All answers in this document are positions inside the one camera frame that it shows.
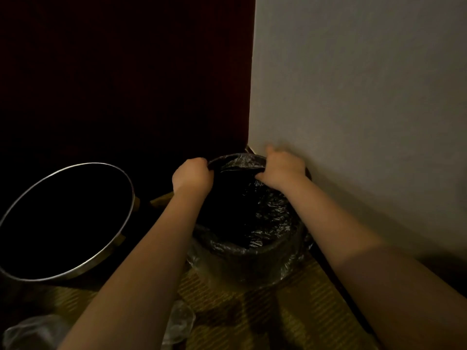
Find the metal rim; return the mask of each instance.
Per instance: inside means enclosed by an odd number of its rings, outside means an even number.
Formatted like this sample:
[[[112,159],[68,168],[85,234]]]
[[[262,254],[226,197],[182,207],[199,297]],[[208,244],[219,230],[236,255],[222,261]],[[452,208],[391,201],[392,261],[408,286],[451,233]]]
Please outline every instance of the metal rim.
[[[3,215],[2,219],[0,220],[0,228],[4,222],[4,220],[6,219],[7,215],[9,214],[9,212],[15,207],[15,205],[17,204],[17,202],[23,197],[25,196],[30,190],[32,190],[35,186],[37,186],[38,184],[42,183],[44,180],[46,180],[47,178],[50,178],[51,176],[54,176],[56,175],[57,173],[60,173],[64,170],[67,170],[67,169],[70,169],[70,168],[73,168],[73,167],[77,167],[77,166],[84,166],[84,165],[106,165],[106,166],[110,166],[110,167],[113,167],[113,168],[116,168],[118,169],[120,172],[122,172],[126,178],[128,179],[128,182],[130,183],[130,187],[131,187],[131,193],[132,193],[132,199],[131,199],[131,206],[130,206],[130,210],[128,212],[128,215],[125,219],[125,221],[123,222],[122,226],[120,227],[119,231],[115,234],[115,236],[109,241],[109,243],[106,244],[106,246],[104,248],[102,248],[99,252],[97,252],[95,255],[93,255],[92,257],[90,257],[89,259],[87,259],[85,262],[81,263],[80,265],[74,267],[73,269],[71,270],[68,270],[68,271],[65,271],[65,272],[62,272],[61,274],[58,274],[58,275],[54,275],[54,276],[50,276],[48,278],[41,278],[41,279],[23,279],[23,278],[19,278],[19,277],[16,277],[14,275],[11,275],[10,273],[8,273],[7,271],[5,271],[2,266],[0,265],[0,272],[5,275],[5,276],[8,276],[9,278],[11,279],[14,279],[14,280],[17,280],[17,281],[25,281],[25,282],[38,282],[38,281],[49,281],[49,280],[54,280],[54,279],[59,279],[59,278],[63,278],[71,273],[73,273],[74,271],[78,271],[80,268],[84,267],[86,264],[89,264],[91,263],[92,261],[94,261],[95,259],[97,259],[100,254],[102,252],[104,252],[107,248],[111,247],[112,244],[114,243],[115,239],[118,238],[118,236],[121,235],[121,232],[123,230],[123,228],[126,226],[126,223],[128,222],[130,216],[131,216],[131,213],[133,211],[133,205],[135,203],[135,188],[133,187],[133,183],[131,182],[131,179],[130,177],[125,173],[125,171],[117,166],[114,166],[114,165],[111,165],[110,163],[103,163],[103,162],[87,162],[87,163],[79,163],[77,165],[72,165],[72,166],[68,166],[68,167],[65,167],[65,168],[62,168],[58,171],[55,171],[54,173],[48,175],[47,177],[44,177],[42,178],[40,181],[38,181],[37,183],[33,184],[32,186],[30,186],[23,194],[20,195],[20,197],[18,199],[15,200],[15,202],[13,202],[13,204],[11,204],[11,206],[8,208],[8,210],[5,212],[5,214]]]

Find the wrist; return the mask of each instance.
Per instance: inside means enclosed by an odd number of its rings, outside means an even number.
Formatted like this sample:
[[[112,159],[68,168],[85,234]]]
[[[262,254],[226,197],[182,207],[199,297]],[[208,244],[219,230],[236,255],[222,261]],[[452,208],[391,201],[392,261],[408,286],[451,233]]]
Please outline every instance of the wrist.
[[[293,173],[287,175],[287,177],[284,177],[282,180],[279,191],[287,196],[291,191],[294,190],[294,188],[297,185],[300,184],[306,184],[307,182],[311,182],[306,175],[300,174],[300,173]]]
[[[174,194],[183,195],[187,197],[200,198],[204,200],[206,199],[207,194],[209,194],[209,191],[207,191],[207,189],[201,186],[186,184],[186,185],[182,185],[181,187],[179,187],[177,191],[174,192]]]

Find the hand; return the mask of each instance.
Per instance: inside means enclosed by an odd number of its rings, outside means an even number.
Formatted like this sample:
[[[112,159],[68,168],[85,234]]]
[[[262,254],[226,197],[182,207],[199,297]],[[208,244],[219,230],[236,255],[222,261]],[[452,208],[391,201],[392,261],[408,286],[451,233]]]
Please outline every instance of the hand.
[[[293,154],[266,147],[266,169],[255,177],[268,187],[283,192],[284,184],[305,175],[305,162]]]
[[[174,193],[180,189],[191,189],[204,197],[213,187],[214,171],[207,168],[206,158],[187,159],[172,176]]]

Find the plastic bag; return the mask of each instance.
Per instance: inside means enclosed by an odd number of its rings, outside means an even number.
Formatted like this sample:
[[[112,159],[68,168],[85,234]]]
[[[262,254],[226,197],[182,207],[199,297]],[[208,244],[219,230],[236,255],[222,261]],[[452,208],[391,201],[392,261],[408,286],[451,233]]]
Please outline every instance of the plastic bag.
[[[262,156],[209,163],[214,185],[199,214],[188,261],[212,287],[245,291],[289,275],[304,252],[305,227],[288,200],[254,176]]]
[[[70,330],[59,315],[28,318],[3,333],[5,350],[55,350]]]
[[[195,312],[182,300],[176,300],[172,306],[162,345],[173,345],[188,338],[195,319]]]
[[[171,315],[162,340],[162,348],[188,338],[195,323],[195,312],[182,300],[172,306]],[[65,339],[70,327],[59,315],[27,318],[3,333],[5,350],[55,350]]]

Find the person's right hand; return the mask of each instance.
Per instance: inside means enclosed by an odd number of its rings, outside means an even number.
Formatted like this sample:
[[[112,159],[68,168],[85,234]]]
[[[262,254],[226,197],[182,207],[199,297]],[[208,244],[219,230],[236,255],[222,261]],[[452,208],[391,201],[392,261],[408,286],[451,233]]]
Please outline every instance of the person's right hand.
[[[268,187],[283,191],[284,184],[305,175],[305,162],[293,154],[266,147],[266,169],[255,177]]]

